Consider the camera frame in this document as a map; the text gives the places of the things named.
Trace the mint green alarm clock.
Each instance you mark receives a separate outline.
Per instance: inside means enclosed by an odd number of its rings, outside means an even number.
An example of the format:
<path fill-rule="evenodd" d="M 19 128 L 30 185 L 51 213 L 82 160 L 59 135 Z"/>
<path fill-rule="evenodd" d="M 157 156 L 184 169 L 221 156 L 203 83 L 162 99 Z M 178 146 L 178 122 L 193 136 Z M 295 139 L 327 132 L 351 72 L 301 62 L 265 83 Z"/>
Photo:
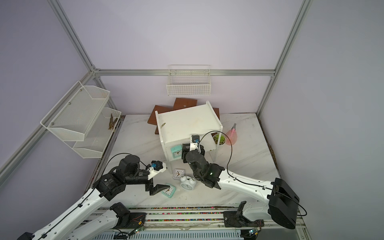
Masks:
<path fill-rule="evenodd" d="M 175 194 L 177 188 L 169 183 L 166 183 L 166 185 L 168 186 L 168 188 L 166 188 L 165 190 L 162 191 L 162 194 L 168 198 L 172 198 L 173 195 Z"/>
<path fill-rule="evenodd" d="M 182 145 L 177 145 L 171 148 L 171 154 L 173 159 L 179 159 L 182 157 L 183 147 Z"/>

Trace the white twin-bell alarm clock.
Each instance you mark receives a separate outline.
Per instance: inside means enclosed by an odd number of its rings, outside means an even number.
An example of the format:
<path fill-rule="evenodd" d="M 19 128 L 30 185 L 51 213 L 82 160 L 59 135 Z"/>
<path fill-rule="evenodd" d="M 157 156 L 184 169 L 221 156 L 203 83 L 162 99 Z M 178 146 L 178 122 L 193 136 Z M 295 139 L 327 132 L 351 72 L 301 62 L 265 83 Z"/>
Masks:
<path fill-rule="evenodd" d="M 190 177 L 190 176 L 183 176 L 181 177 L 181 183 L 180 186 L 182 189 L 186 191 L 192 191 L 194 190 L 195 186 L 197 184 L 197 181 Z"/>

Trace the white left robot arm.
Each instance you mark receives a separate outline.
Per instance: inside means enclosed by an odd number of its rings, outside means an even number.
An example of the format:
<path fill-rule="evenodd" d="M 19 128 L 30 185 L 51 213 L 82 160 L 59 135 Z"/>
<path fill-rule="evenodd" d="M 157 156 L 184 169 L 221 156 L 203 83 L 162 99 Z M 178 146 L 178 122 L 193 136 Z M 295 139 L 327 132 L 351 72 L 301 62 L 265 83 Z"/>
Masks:
<path fill-rule="evenodd" d="M 63 240 L 88 216 L 118 194 L 128 185 L 144 185 L 151 196 L 167 189 L 168 185 L 154 185 L 153 178 L 167 170 L 161 161 L 152 161 L 141 169 L 138 156 L 126 154 L 116 167 L 102 175 L 93 186 L 71 207 L 47 226 L 35 233 L 23 233 L 19 240 Z"/>

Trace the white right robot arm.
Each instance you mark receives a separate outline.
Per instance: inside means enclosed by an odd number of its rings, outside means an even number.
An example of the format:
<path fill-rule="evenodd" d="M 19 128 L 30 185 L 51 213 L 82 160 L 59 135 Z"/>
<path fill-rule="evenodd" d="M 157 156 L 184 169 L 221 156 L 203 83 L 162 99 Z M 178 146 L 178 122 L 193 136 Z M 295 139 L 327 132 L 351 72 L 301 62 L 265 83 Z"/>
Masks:
<path fill-rule="evenodd" d="M 253 223 L 271 219 L 286 229 L 296 228 L 300 198 L 283 179 L 261 181 L 235 174 L 209 163 L 197 144 L 182 144 L 182 160 L 206 187 L 234 191 L 255 200 L 240 203 L 241 221 Z"/>

